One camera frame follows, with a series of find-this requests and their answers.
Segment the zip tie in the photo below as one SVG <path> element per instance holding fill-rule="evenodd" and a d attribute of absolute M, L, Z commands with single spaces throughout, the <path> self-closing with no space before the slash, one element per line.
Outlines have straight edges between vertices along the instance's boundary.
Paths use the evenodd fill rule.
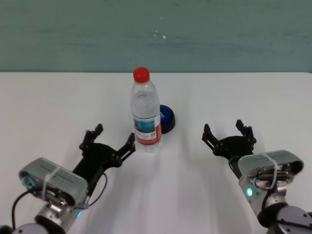
<path fill-rule="evenodd" d="M 58 172 L 58 170 L 61 168 L 61 166 L 57 166 L 50 174 L 46 174 L 43 181 L 42 186 L 42 193 L 41 193 L 41 199 L 44 201 L 45 197 L 45 189 L 47 187 L 47 182 Z"/>
<path fill-rule="evenodd" d="M 277 165 L 277 162 L 273 159 L 273 158 L 271 158 L 270 156 L 268 156 L 267 154 L 263 154 L 265 157 L 267 157 L 268 158 L 268 160 L 270 160 L 272 163 L 274 163 L 274 177 L 273 177 L 273 182 L 272 182 L 272 184 L 271 184 L 271 186 L 270 186 L 270 189 L 272 189 L 273 187 L 274 187 L 274 185 L 275 185 L 275 182 L 276 182 L 276 177 L 277 177 L 277 170 L 278 170 L 278 165 Z"/>

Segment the white tabletop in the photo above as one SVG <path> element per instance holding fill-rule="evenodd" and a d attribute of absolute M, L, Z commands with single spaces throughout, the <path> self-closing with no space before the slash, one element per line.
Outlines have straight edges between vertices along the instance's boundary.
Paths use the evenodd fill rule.
<path fill-rule="evenodd" d="M 152 74 L 152 81 L 176 115 L 175 128 L 158 153 L 135 152 L 107 170 L 106 191 L 70 234 L 264 234 L 226 159 L 201 141 L 205 123 L 219 139 L 239 135 L 238 118 L 253 126 L 254 152 L 286 149 L 304 161 L 287 201 L 312 211 L 311 74 Z M 125 143 L 133 131 L 132 84 L 132 74 L 0 73 L 1 224 L 11 225 L 12 203 L 25 191 L 18 171 L 31 160 L 72 170 L 85 130 L 98 123 L 97 142 Z M 17 226 L 33 222 L 42 205 L 21 200 Z"/>

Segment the cable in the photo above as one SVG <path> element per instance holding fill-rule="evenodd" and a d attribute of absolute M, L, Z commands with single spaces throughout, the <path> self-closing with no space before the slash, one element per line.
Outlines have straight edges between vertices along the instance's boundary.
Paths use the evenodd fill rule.
<path fill-rule="evenodd" d="M 271 184 L 271 186 L 270 186 L 270 189 L 272 189 L 272 188 L 275 186 L 275 184 L 277 183 L 276 177 L 277 177 L 278 165 L 277 165 L 277 162 L 276 162 L 273 158 L 271 158 L 271 157 L 268 156 L 267 154 L 263 154 L 263 155 L 264 155 L 265 157 L 267 157 L 268 160 L 270 160 L 272 163 L 274 163 L 274 176 L 273 176 L 272 184 Z"/>
<path fill-rule="evenodd" d="M 235 174 L 235 176 L 237 177 L 237 179 L 240 179 L 241 176 L 242 176 L 242 173 L 240 172 L 239 170 L 239 167 L 238 167 L 238 160 L 240 159 L 241 157 L 240 156 L 234 156 L 234 157 L 231 157 L 229 159 L 229 167 L 230 169 L 232 170 L 232 172 Z"/>
<path fill-rule="evenodd" d="M 41 200 L 45 201 L 45 190 L 47 186 L 47 182 L 55 176 L 55 174 L 61 169 L 61 166 L 57 166 L 51 173 L 46 174 L 44 177 L 43 187 L 42 187 L 42 193 L 41 193 Z"/>
<path fill-rule="evenodd" d="M 285 224 L 285 225 L 289 225 L 289 226 L 293 226 L 293 227 L 298 227 L 298 228 L 304 228 L 304 229 L 312 230 L 312 227 L 307 226 L 307 225 L 303 225 L 303 224 L 299 224 L 299 223 L 288 222 L 288 221 L 285 221 L 285 220 L 277 220 L 276 222 L 279 223 L 279 224 Z"/>
<path fill-rule="evenodd" d="M 277 170 L 278 170 L 277 162 L 276 162 L 273 158 L 271 158 L 270 156 L 268 156 L 267 154 L 263 154 L 263 155 L 264 155 L 266 158 L 268 158 L 268 160 L 270 160 L 270 161 L 272 161 L 272 162 L 274 163 L 274 176 L 273 176 L 272 184 L 271 184 L 270 188 L 268 189 L 267 194 L 265 194 L 264 199 L 263 199 L 263 201 L 262 201 L 261 211 L 264 211 L 264 209 L 265 209 L 265 204 L 267 203 L 267 200 L 268 200 L 269 196 L 270 196 L 271 194 L 274 193 L 274 190 L 275 190 L 275 188 L 276 188 L 276 186 L 277 186 L 276 177 L 277 177 Z"/>
<path fill-rule="evenodd" d="M 18 198 L 16 198 L 16 200 L 14 201 L 13 206 L 12 206 L 12 226 L 13 226 L 13 229 L 14 229 L 14 230 L 16 229 L 16 226 L 15 226 L 15 208 L 16 208 L 17 203 L 18 203 L 19 200 L 21 200 L 25 195 L 30 194 L 30 193 L 33 193 L 33 192 L 40 191 L 41 189 L 42 189 L 42 187 L 36 187 L 36 188 L 32 188 L 32 189 L 30 189 L 30 190 L 27 190 L 26 192 L 24 192 L 24 193 L 22 193 L 21 195 L 19 195 Z"/>
<path fill-rule="evenodd" d="M 102 189 L 102 191 L 101 191 L 101 193 L 99 194 L 99 196 L 89 205 L 89 207 L 92 206 L 94 203 L 96 203 L 96 202 L 99 200 L 99 198 L 102 196 L 102 194 L 103 194 L 103 192 L 104 192 L 104 190 L 105 190 L 105 188 L 106 188 L 106 186 L 107 186 L 107 182 L 108 182 L 107 175 L 106 175 L 105 173 L 103 173 L 103 175 L 105 176 L 105 179 L 106 179 L 104 188 Z"/>

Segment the green wall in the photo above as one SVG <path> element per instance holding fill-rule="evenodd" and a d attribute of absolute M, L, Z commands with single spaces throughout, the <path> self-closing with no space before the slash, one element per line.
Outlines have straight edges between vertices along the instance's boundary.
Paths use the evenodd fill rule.
<path fill-rule="evenodd" d="M 0 71 L 312 72 L 312 0 L 0 0 Z"/>

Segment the plastic bottle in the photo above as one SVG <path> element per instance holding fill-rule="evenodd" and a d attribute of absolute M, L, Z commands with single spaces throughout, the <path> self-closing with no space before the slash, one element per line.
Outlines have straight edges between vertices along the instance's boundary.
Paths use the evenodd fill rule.
<path fill-rule="evenodd" d="M 135 83 L 131 91 L 131 111 L 135 122 L 136 141 L 153 149 L 161 140 L 160 103 L 157 90 L 145 67 L 133 71 Z"/>

